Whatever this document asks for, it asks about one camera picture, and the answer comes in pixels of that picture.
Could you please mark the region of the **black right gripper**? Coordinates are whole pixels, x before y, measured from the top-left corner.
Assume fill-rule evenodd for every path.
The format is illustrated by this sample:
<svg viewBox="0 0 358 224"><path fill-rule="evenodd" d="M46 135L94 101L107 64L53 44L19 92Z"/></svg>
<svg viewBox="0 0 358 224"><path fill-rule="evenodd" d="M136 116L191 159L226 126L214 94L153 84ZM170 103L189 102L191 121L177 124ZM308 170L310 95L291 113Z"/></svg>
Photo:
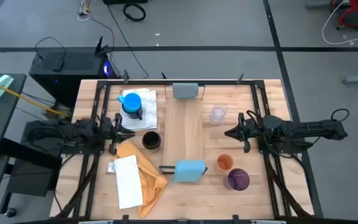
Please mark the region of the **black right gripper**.
<svg viewBox="0 0 358 224"><path fill-rule="evenodd" d="M225 131L224 133L225 136L242 142L244 145L244 152L248 153L250 152L249 138L256 138L259 136L260 131L258 124L253 117L245 119L244 113L239 113L237 126Z"/></svg>

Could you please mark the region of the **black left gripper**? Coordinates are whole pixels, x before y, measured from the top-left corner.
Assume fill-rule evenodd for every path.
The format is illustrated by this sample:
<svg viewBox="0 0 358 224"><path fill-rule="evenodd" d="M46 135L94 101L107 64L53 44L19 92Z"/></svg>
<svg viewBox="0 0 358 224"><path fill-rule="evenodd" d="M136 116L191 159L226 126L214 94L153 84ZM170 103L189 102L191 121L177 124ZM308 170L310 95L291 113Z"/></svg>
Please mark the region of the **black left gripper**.
<svg viewBox="0 0 358 224"><path fill-rule="evenodd" d="M135 131L125 128L122 123L122 116L116 113L114 121L110 118L101 118L101 133L103 139L111 140L109 145L109 153L112 155L117 154L117 145L135 136Z"/></svg>

